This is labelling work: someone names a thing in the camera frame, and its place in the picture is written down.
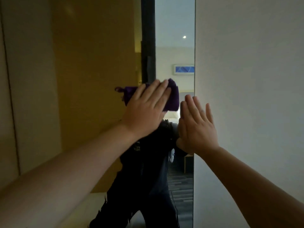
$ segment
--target beige wall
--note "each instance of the beige wall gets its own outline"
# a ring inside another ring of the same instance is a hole
[[[173,75],[175,64],[194,64],[194,48],[156,47],[156,78],[172,78],[180,92],[193,92],[194,75]]]
[[[48,0],[1,0],[21,173],[61,151]]]
[[[195,94],[219,143],[304,202],[304,0],[196,0]],[[194,158],[194,227],[248,227]]]
[[[2,33],[0,34],[0,189],[19,175]]]
[[[63,151],[121,119],[117,86],[137,85],[133,0],[50,0]],[[97,184],[108,190],[116,161]]]

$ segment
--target ceiling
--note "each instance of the ceiling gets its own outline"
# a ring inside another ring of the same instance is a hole
[[[155,34],[156,46],[194,48],[195,0],[155,0]]]

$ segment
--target framed picture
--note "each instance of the framed picture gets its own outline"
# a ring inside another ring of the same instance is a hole
[[[194,75],[194,65],[173,65],[173,75]]]

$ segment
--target hand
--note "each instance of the hand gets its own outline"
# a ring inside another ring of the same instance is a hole
[[[166,112],[163,109],[171,93],[167,86],[168,80],[162,83],[155,80],[146,90],[146,85],[142,84],[130,99],[122,124],[137,140],[156,130],[164,118]]]
[[[205,113],[197,97],[186,95],[181,102],[178,132],[177,146],[188,153],[194,152],[203,158],[219,148],[210,105],[206,104]]]

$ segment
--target white wall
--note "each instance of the white wall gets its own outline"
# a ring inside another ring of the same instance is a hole
[[[220,145],[304,202],[304,0],[196,0],[196,95]],[[194,227],[247,227],[197,156]]]
[[[1,0],[21,173],[61,151],[48,0]]]
[[[0,33],[0,190],[19,175],[9,91],[5,50]]]
[[[194,75],[173,75],[175,64],[194,64],[194,48],[156,47],[156,78],[161,81],[172,78],[177,83],[180,92],[192,92]]]

